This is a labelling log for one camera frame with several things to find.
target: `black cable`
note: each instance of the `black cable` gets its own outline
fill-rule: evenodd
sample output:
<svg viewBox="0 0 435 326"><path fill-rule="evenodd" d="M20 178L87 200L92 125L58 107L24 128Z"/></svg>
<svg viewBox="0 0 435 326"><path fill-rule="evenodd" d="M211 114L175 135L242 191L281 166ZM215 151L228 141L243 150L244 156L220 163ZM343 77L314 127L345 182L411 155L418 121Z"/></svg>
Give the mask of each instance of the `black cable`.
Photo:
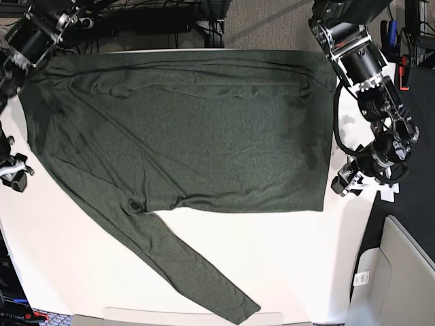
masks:
<svg viewBox="0 0 435 326"><path fill-rule="evenodd" d="M130 0L125 0L125 4L124 6L122 6L122 8L120 9L120 11L125 10L125 8L127 7L127 5L130 3Z"/></svg>
<svg viewBox="0 0 435 326"><path fill-rule="evenodd" d="M391 4L388 5L388 14L391 20L394 20L393 14L392 14L392 7Z"/></svg>
<svg viewBox="0 0 435 326"><path fill-rule="evenodd" d="M129 7L126 11L133 10L133 9L135 9L137 7L140 7L141 5L146 5L147 3L150 3L150 2L153 2L153 1L155 1L155 0L145 0L145 1L142 1L141 3L137 3L137 4L133 5L132 7Z"/></svg>
<svg viewBox="0 0 435 326"><path fill-rule="evenodd" d="M90 41L83 46L83 54L86 54L86 51L88 51L89 46L90 46Z"/></svg>
<svg viewBox="0 0 435 326"><path fill-rule="evenodd" d="M344 83L343 81L340 81L334 95L333 130L334 130L335 141L337 142L338 147L340 147L340 149L344 151L347 155L353 156L354 158L366 158L370 156L370 153L361 153L358 151L354 151L350 148L347 148L346 145L343 144L340 138L340 128L338 125L338 106L340 104L340 95L343 87L344 87Z"/></svg>
<svg viewBox="0 0 435 326"><path fill-rule="evenodd" d="M221 6L222 6L222 10L221 10L221 13L220 13L220 18L221 19L224 19L224 16L225 16L225 6L226 6L226 3L228 2L228 0L222 0L222 2L221 2Z"/></svg>
<svg viewBox="0 0 435 326"><path fill-rule="evenodd" d="M422 33L424 35L429 35L429 36L435 37L435 34L433 34L433 33L428 33L428 32L423 32L423 31L420 31L420 33Z"/></svg>
<svg viewBox="0 0 435 326"><path fill-rule="evenodd" d="M406 45L408 46L408 54L410 55L410 56L412 56L413 55L413 49L412 49L412 44L411 44L411 39L409 38L409 35L408 34L406 34L406 31L404 30L404 29L402 29L401 31L400 31L400 35L402 35L402 34L404 34L405 35L405 38L406 38Z"/></svg>
<svg viewBox="0 0 435 326"><path fill-rule="evenodd" d="M428 22L420 22L420 24L424 24L424 25L428 26L435 33L434 27L430 26L430 24Z"/></svg>
<svg viewBox="0 0 435 326"><path fill-rule="evenodd" d="M213 29L206 29L205 27L202 27L200 25L197 25L196 27L199 27L200 29L202 29L204 31L207 31L207 32L210 32L210 33L215 33L215 34L218 34L220 36L223 36L221 33L219 33L218 31L214 31Z"/></svg>
<svg viewBox="0 0 435 326"><path fill-rule="evenodd" d="M101 10L103 10L104 8L109 7L112 3L117 2L118 0L101 0L97 3L95 3L92 12L94 14L100 12Z"/></svg>
<svg viewBox="0 0 435 326"><path fill-rule="evenodd" d="M63 47L61 47L61 46L56 46L56 49L58 49L58 50L60 50L60 51L62 51L62 52L73 52L73 53L75 53L75 54L77 54L78 53L78 51L77 50L75 50L75 49L71 49L71 48L63 48Z"/></svg>
<svg viewBox="0 0 435 326"><path fill-rule="evenodd" d="M7 24L7 25L1 24L1 26L12 26L12 25L15 25L17 22L18 22L18 20L16 22L11 22L10 24Z"/></svg>
<svg viewBox="0 0 435 326"><path fill-rule="evenodd" d="M343 81L343 79L341 78L340 75L338 75L338 78L340 79L340 82L342 82L343 85L345 85L345 82ZM351 92L351 90L348 87L345 87L345 89L356 101L358 101L358 98L356 97L356 95L353 92Z"/></svg>
<svg viewBox="0 0 435 326"><path fill-rule="evenodd" d="M405 163L401 163L400 166L402 167L402 173L396 178L388 179L385 175L382 175L381 173L377 173L375 177L385 185L395 185L397 183L400 183L409 175L409 167L407 167Z"/></svg>
<svg viewBox="0 0 435 326"><path fill-rule="evenodd" d="M216 28L215 28L214 22L218 22L218 21L215 20L215 18L213 17L214 15L213 15L213 10L211 9L211 1L210 1L210 0L207 0L207 4L208 4L208 6L209 6L209 12L210 12L210 18L211 18L211 21L210 21L208 15L207 15L207 13L205 13L205 15L206 15L206 17L207 17L207 20L209 21L209 24L210 24L210 26L211 26L211 29L213 29L214 32L217 33L218 31L217 31Z"/></svg>

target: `wire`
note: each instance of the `wire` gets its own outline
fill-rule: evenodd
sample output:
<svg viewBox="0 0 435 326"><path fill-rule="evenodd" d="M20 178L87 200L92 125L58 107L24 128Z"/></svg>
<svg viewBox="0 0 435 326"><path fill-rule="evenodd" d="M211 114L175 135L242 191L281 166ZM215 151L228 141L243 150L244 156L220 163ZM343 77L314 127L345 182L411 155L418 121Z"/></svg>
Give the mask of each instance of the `wire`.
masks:
<svg viewBox="0 0 435 326"><path fill-rule="evenodd" d="M400 35L402 35L402 34L404 34L405 38L406 38L406 45L408 46L408 54L410 56L412 56L413 55L413 49L412 49L411 39L410 39L409 35L406 33L406 31L404 29L402 29L400 31Z"/></svg>
<svg viewBox="0 0 435 326"><path fill-rule="evenodd" d="M377 178L381 183L386 185L395 185L397 183L400 183L409 175L409 168L406 166L405 163L401 163L399 164L399 166L402 167L402 173L398 177L388 179L386 175L382 175L381 173L375 173L375 178Z"/></svg>
<svg viewBox="0 0 435 326"><path fill-rule="evenodd" d="M83 46L83 54L86 54L86 51L88 51L88 48L89 48L89 46L90 46L90 42L91 42L91 41L89 41L88 43L86 43L86 44Z"/></svg>
<svg viewBox="0 0 435 326"><path fill-rule="evenodd" d="M222 0L221 2L221 6L222 6L222 11L220 12L220 18L224 19L225 16L225 7L226 7L226 3L228 2L228 0Z"/></svg>
<svg viewBox="0 0 435 326"><path fill-rule="evenodd" d="M333 130L334 130L335 141L337 142L337 145L340 147L340 149L344 151L347 155L353 156L354 158L365 158L370 156L370 153L361 153L358 151L354 151L346 147L346 145L341 141L340 138L340 128L338 125L338 105L340 104L340 95L343 87L344 87L344 83L343 81L340 81L334 95Z"/></svg>
<svg viewBox="0 0 435 326"><path fill-rule="evenodd" d="M430 26L430 24L429 24L428 22L420 22L420 25L422 25L422 24L428 26L428 27L429 27L430 29L432 29L432 31L435 33L435 29L434 29L434 27Z"/></svg>
<svg viewBox="0 0 435 326"><path fill-rule="evenodd" d="M389 14L389 17L391 18L391 20L395 20L394 17L393 17L393 14L392 14L391 4L388 5L388 14Z"/></svg>
<svg viewBox="0 0 435 326"><path fill-rule="evenodd" d="M429 35L429 36L435 37L435 34L433 34L433 33L428 33L428 32L423 32L423 31L420 31L420 33L422 33L424 35Z"/></svg>
<svg viewBox="0 0 435 326"><path fill-rule="evenodd" d="M155 0L146 0L146 1L143 1L141 3L137 3L134 6L129 7L126 11L133 10L133 9L135 9L137 7L140 7L141 5L146 5L147 3L150 3L150 2L153 2L153 1L155 1Z"/></svg>
<svg viewBox="0 0 435 326"><path fill-rule="evenodd" d="M213 29L206 29L205 27L202 27L202 26L200 26L200 25L196 25L196 26L199 27L200 29L204 30L204 31L207 31L207 32L210 32L210 33L216 33L216 34L218 34L218 35L220 35L220 36L223 36L223 34L219 33L219 32L216 31L216 30L213 30Z"/></svg>
<svg viewBox="0 0 435 326"><path fill-rule="evenodd" d="M79 52L75 49L68 49L68 48L62 48L61 46L56 46L56 49L63 51L63 52L73 52L75 54L78 54Z"/></svg>
<svg viewBox="0 0 435 326"><path fill-rule="evenodd" d="M209 15L207 15L207 13L205 13L204 10L201 7L200 8L203 11L204 15L207 17L207 21L209 22L209 25L211 26L211 29L213 29L213 31L215 33L218 33L218 31L215 28L214 23L212 23L212 22L217 22L217 20L215 20L215 18L213 17L213 10L211 9L211 0L207 0L207 5L209 6L209 13L210 13L211 20L209 18Z"/></svg>
<svg viewBox="0 0 435 326"><path fill-rule="evenodd" d="M127 7L127 5L130 3L130 0L125 0L125 4L124 6L120 9L120 11L125 10L125 8Z"/></svg>
<svg viewBox="0 0 435 326"><path fill-rule="evenodd" d="M338 78L340 79L340 82L342 82L344 85L345 83L340 75L338 75ZM358 98L356 97L356 95L353 92L351 92L351 90L348 87L345 87L345 89L356 101L358 101Z"/></svg>
<svg viewBox="0 0 435 326"><path fill-rule="evenodd" d="M3 27L12 26L12 25L15 25L17 22L18 22L18 20L17 20L16 22L11 22L10 24L2 25L2 26L3 26Z"/></svg>

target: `gray carpet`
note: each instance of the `gray carpet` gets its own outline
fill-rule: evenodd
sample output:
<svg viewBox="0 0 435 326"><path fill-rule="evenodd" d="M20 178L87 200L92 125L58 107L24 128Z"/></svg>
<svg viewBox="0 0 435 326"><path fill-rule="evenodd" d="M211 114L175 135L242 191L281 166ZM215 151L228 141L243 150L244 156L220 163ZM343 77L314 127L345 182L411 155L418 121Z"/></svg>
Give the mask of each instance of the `gray carpet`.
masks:
<svg viewBox="0 0 435 326"><path fill-rule="evenodd" d="M313 0L233 0L226 19L226 48L240 50L309 50L320 48L308 26ZM391 4L396 15L396 0ZM369 26L380 45L380 23L388 20L387 10ZM174 35L144 36L124 34L101 41L101 52L175 48ZM197 31L181 34L179 48L203 48Z"/></svg>

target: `blue object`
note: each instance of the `blue object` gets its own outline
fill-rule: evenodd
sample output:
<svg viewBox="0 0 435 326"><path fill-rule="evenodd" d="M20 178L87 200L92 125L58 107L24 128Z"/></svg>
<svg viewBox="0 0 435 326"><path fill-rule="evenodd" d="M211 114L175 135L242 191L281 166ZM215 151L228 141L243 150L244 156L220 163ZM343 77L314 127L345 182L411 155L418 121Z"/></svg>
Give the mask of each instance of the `blue object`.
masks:
<svg viewBox="0 0 435 326"><path fill-rule="evenodd" d="M14 299L16 304L28 304L27 299Z"/></svg>
<svg viewBox="0 0 435 326"><path fill-rule="evenodd" d="M388 24L388 49L391 51L396 46L397 21L392 20Z"/></svg>

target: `barcode sticker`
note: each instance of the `barcode sticker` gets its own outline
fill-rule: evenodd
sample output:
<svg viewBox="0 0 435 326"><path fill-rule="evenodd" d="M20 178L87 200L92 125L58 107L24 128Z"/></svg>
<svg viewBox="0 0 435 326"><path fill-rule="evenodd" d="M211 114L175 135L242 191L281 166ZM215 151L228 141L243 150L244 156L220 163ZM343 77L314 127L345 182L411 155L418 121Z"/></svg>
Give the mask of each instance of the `barcode sticker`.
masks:
<svg viewBox="0 0 435 326"><path fill-rule="evenodd" d="M361 285L366 285L368 284L369 280L370 280L370 272L358 273L355 275L355 278L353 279L353 286L360 287Z"/></svg>

